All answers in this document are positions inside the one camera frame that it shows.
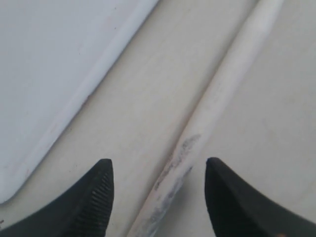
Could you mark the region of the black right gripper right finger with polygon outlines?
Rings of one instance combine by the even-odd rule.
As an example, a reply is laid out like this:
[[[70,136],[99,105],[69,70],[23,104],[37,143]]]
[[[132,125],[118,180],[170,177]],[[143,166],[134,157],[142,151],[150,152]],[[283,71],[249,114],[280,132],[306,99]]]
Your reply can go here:
[[[219,158],[208,158],[205,202],[217,237],[314,237],[315,223],[272,201]]]

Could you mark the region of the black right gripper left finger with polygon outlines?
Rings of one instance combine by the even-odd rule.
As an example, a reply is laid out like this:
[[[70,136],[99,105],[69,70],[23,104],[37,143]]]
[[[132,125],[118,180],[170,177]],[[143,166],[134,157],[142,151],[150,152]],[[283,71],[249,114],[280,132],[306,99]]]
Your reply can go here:
[[[2,237],[104,237],[114,202],[110,159],[99,160],[61,196],[1,230]]]

